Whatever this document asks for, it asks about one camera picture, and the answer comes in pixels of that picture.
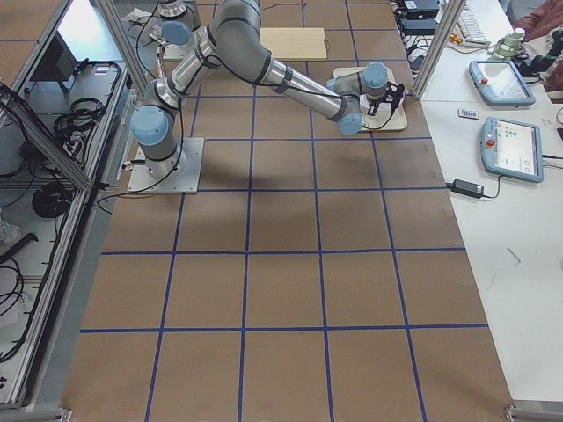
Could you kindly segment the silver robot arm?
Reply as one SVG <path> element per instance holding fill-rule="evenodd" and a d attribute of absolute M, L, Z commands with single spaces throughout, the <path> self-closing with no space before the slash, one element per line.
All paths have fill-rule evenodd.
<path fill-rule="evenodd" d="M 261 12 L 254 1 L 221 2 L 208 25 L 201 24 L 194 1 L 160 1 L 157 12 L 164 39 L 186 47 L 186 55 L 169 76 L 148 84 L 143 105 L 130 121 L 155 180 L 170 178 L 181 166 L 181 141 L 173 127 L 183 99 L 221 67 L 252 86 L 265 86 L 307 106 L 335 122 L 344 135 L 363 128 L 361 98 L 369 101 L 369 114 L 375 114 L 383 103 L 396 109 L 404 97 L 403 85 L 389 80 L 381 62 L 321 85 L 276 60 L 260 42 Z"/>
<path fill-rule="evenodd" d="M 196 1 L 158 1 L 157 13 L 162 20 L 162 35 L 173 45 L 187 44 L 192 33 L 201 27 Z"/>

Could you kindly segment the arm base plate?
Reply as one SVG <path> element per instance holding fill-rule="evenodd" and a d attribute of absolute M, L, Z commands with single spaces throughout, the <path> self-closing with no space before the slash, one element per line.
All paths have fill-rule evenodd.
<path fill-rule="evenodd" d="M 182 150 L 162 162 L 147 160 L 141 147 L 137 148 L 127 191 L 129 193 L 190 193 L 198 192 L 205 140 L 185 137 L 178 145 Z"/>
<path fill-rule="evenodd" d="M 192 51 L 189 43 L 184 45 L 167 44 L 165 46 L 163 60 L 165 62 L 181 62 Z"/>

